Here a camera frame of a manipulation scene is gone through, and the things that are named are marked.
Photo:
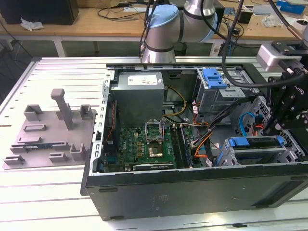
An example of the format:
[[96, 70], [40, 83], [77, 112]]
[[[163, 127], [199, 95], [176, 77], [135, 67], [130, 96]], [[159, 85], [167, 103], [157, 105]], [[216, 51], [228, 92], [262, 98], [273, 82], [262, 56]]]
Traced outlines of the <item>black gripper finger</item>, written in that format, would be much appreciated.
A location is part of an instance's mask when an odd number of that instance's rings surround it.
[[274, 134], [275, 126], [277, 124], [276, 111], [279, 104], [278, 95], [268, 95], [266, 97], [267, 107], [269, 108], [269, 119], [263, 130], [264, 134]]
[[308, 110], [295, 111], [292, 109], [294, 107], [278, 113], [274, 125], [276, 130], [308, 128]]

